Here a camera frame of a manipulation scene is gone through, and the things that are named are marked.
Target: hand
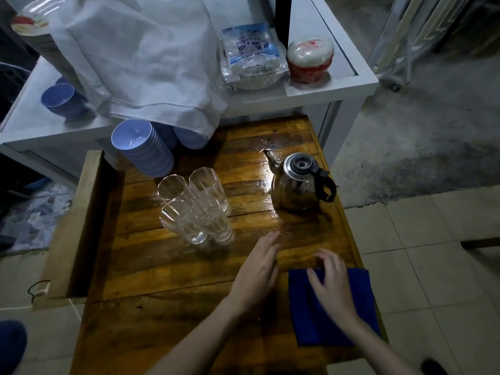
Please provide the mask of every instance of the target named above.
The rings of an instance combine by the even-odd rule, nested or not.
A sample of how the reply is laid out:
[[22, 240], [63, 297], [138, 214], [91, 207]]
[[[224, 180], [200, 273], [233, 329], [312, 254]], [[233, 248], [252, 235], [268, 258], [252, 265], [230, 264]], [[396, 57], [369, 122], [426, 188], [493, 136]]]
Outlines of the hand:
[[264, 300], [276, 283], [279, 271], [275, 260], [280, 246], [273, 244], [278, 236], [279, 232], [271, 232], [259, 238], [234, 279], [228, 299], [240, 313]]
[[309, 283], [328, 316], [340, 327], [356, 322], [359, 317], [354, 307], [351, 287], [344, 261], [334, 252], [320, 248], [315, 257], [323, 259], [324, 284], [308, 268]]

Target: plastic lid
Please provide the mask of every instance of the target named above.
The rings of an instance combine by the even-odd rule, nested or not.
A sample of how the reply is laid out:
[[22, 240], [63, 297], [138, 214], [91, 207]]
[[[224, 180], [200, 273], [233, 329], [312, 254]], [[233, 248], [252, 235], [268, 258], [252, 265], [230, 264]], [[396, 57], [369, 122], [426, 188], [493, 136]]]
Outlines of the plastic lid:
[[288, 46], [286, 58], [294, 66], [310, 68], [321, 66], [334, 56], [334, 43], [330, 38], [310, 37], [295, 40]]

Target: shoe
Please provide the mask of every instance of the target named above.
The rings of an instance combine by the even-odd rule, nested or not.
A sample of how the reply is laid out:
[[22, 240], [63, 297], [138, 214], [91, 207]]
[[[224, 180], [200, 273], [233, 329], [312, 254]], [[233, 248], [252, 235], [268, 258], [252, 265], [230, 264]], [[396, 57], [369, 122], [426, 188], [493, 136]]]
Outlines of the shoe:
[[428, 358], [422, 362], [420, 369], [424, 375], [447, 375], [444, 368], [434, 359]]

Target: blue towel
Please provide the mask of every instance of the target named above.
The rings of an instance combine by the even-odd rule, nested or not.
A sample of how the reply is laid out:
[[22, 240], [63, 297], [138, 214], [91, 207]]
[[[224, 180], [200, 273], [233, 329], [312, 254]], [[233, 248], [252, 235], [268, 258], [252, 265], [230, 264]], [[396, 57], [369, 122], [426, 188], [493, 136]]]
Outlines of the blue towel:
[[[323, 283], [324, 270], [316, 269]], [[348, 268], [354, 306], [361, 317], [380, 336], [370, 276], [363, 268]], [[330, 320], [309, 284], [305, 269], [288, 271], [290, 314], [299, 346], [353, 346]]]

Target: wooden table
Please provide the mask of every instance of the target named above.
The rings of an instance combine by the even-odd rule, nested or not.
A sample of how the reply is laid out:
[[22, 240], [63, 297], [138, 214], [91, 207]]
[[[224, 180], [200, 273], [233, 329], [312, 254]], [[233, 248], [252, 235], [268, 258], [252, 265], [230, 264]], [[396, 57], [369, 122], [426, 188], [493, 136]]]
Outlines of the wooden table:
[[219, 129], [205, 149], [176, 152], [172, 173], [187, 178], [212, 167], [229, 199], [234, 239], [203, 248], [160, 225], [159, 179], [122, 163], [125, 171], [108, 198], [73, 374], [143, 373], [210, 314], [257, 239], [276, 229], [284, 247], [276, 289], [230, 337], [211, 372], [323, 373], [326, 364], [359, 357], [355, 347], [297, 347], [287, 270], [316, 266], [318, 247], [337, 252], [347, 266], [362, 264], [338, 196], [299, 213], [273, 206], [264, 148], [281, 158], [306, 152], [327, 168], [305, 116]]

